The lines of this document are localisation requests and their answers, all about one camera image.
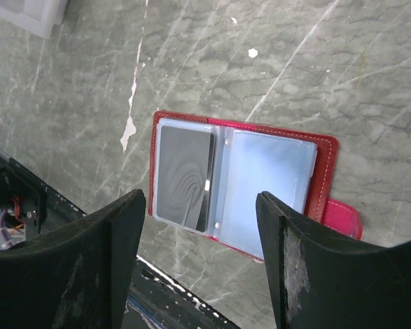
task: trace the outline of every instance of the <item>wire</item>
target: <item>wire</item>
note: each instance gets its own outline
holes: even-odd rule
[[[5,240],[5,243],[2,245],[3,248],[12,247],[14,245],[14,242],[12,242],[11,236],[8,232],[8,228],[5,224],[5,218],[7,213],[7,211],[2,210],[0,214],[0,233],[3,239]]]
[[[19,197],[15,197],[14,199],[12,199],[12,201],[14,202],[14,216],[15,219],[17,221],[19,221],[20,223],[23,223],[23,221],[20,218],[21,215],[21,208],[20,208],[20,198]]]
[[[20,224],[14,228],[11,228],[10,230],[8,230],[9,234],[11,234],[12,236],[15,235],[16,232],[20,233],[20,234],[24,234],[24,232],[22,230],[20,230],[20,228],[23,228],[24,225]]]

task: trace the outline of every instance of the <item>orange wire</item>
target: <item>orange wire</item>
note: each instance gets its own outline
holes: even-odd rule
[[[19,221],[20,223],[22,223],[23,221],[20,219],[20,199],[18,197],[16,197],[15,199],[12,199],[12,201],[14,202],[14,215],[15,215],[15,219],[17,221]]]

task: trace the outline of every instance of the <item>black card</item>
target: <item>black card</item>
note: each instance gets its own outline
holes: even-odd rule
[[[193,230],[207,227],[214,135],[161,127],[156,212]]]

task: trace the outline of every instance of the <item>red wallet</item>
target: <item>red wallet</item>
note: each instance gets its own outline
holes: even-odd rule
[[[172,122],[171,123],[172,128],[175,128],[173,129],[173,132],[171,132],[170,130],[166,128],[165,129],[167,130],[167,132],[165,132],[165,135],[162,135],[162,132],[159,132],[159,129],[160,130],[163,129],[161,127],[162,125],[160,124],[160,121],[162,119],[164,119],[164,121]],[[184,127],[184,126],[188,126],[187,130],[190,130],[190,129],[196,130],[196,135],[194,134],[190,134],[190,135],[184,134],[183,135],[180,130],[177,130],[177,128]],[[280,142],[283,142],[283,143],[291,143],[292,141],[299,141],[299,143],[306,143],[307,145],[305,144],[304,145],[305,147],[306,146],[309,147],[310,145],[313,145],[314,148],[316,149],[316,153],[315,153],[316,155],[314,156],[314,160],[313,160],[314,165],[313,165],[312,177],[309,178],[310,181],[308,181],[306,206],[303,206],[304,214],[315,221],[323,223],[324,225],[330,227],[333,230],[346,234],[347,236],[351,236],[355,239],[360,239],[360,236],[362,234],[362,226],[360,224],[358,212],[352,207],[342,202],[329,198],[329,191],[330,191],[330,186],[331,186],[332,178],[334,174],[336,156],[338,153],[338,140],[336,138],[334,138],[333,136],[313,134],[309,132],[299,132],[299,131],[288,130],[288,129],[278,128],[278,127],[269,127],[269,126],[257,125],[253,123],[241,123],[237,121],[228,121],[228,120],[215,119],[215,118],[210,118],[210,117],[201,117],[201,116],[197,116],[193,114],[182,114],[182,113],[176,113],[176,112],[157,111],[154,114],[153,131],[152,131],[152,139],[151,139],[151,151],[150,151],[151,157],[150,157],[150,163],[149,163],[149,186],[150,186],[149,188],[149,214],[150,215],[155,216],[154,197],[155,197],[155,191],[157,188],[156,180],[158,180],[158,175],[156,175],[155,170],[156,170],[156,167],[158,166],[158,161],[162,161],[162,159],[165,157],[165,156],[161,156],[159,152],[161,152],[162,149],[165,149],[165,148],[166,149],[171,148],[173,150],[181,148],[181,149],[186,149],[185,156],[189,157],[189,150],[188,150],[189,146],[186,144],[187,142],[185,141],[189,140],[189,143],[193,143],[195,139],[198,140],[197,144],[195,144],[198,150],[200,150],[201,147],[207,147],[209,144],[206,145],[205,143],[203,143],[203,141],[205,141],[203,137],[206,136],[206,132],[209,130],[203,130],[203,127],[204,129],[209,129],[211,132],[216,132],[217,137],[214,137],[214,139],[216,140],[220,139],[221,135],[222,136],[224,135],[223,133],[224,130],[231,130],[230,134],[234,134],[235,132],[242,132],[242,133],[245,132],[245,134],[252,134],[253,137],[250,136],[249,138],[257,138],[259,136],[261,137],[270,136],[273,138],[280,139]],[[198,151],[198,154],[208,154],[209,153],[208,151],[210,151],[210,155],[211,155],[212,152],[215,151],[214,149],[212,150],[212,148],[210,148],[210,150],[209,149],[205,149],[205,150],[206,151],[203,151],[203,152]],[[204,168],[210,169],[210,167],[212,166],[212,161],[210,159],[211,158],[209,158],[208,166],[206,164],[207,158],[204,158],[204,161],[201,160],[202,162],[204,162],[203,164]],[[170,168],[167,167],[167,169],[168,169],[167,175],[170,176],[170,178],[167,178],[166,180],[169,180],[169,179],[173,180],[173,176],[176,175],[175,171],[173,173],[170,173],[171,172]],[[203,172],[206,172],[206,170],[198,169],[198,172],[203,173]],[[205,185],[206,185],[206,191],[208,191],[208,187],[210,187],[210,178],[204,178],[204,180],[205,180]],[[192,205],[193,198],[194,197],[191,195],[189,206]],[[199,214],[203,214],[204,210],[208,207],[208,206],[204,206],[204,204],[205,202],[203,200],[202,205],[201,204],[198,205],[197,208],[199,209],[198,210]],[[184,219],[184,224],[182,225],[183,228],[184,226],[186,226],[186,223],[189,221],[190,221],[189,218]],[[206,231],[196,230],[195,228],[200,227],[200,225],[197,222],[195,222],[195,225],[196,226],[191,226],[190,228],[187,227],[187,229],[192,232],[199,233],[199,234],[202,233],[203,235],[206,235],[209,239],[214,239],[218,242],[228,245],[229,247],[233,247],[234,249],[237,249],[246,254],[251,254],[252,256],[254,255],[255,257],[259,257],[258,254],[250,252],[251,250],[250,248],[241,248],[240,246],[237,245],[237,243],[233,244],[232,240],[229,238],[220,239],[218,234],[211,233],[213,232],[212,230],[206,230]],[[211,227],[210,225],[212,224],[205,222],[204,225],[210,228]],[[212,229],[213,230],[220,229],[219,225],[220,223],[217,221],[215,223],[216,228],[212,227]]]

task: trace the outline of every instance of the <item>screw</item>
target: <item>screw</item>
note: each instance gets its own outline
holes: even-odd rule
[[[28,211],[27,214],[26,214],[26,217],[28,219],[31,219],[32,217],[35,218],[36,217],[36,211],[35,210],[34,211]]]

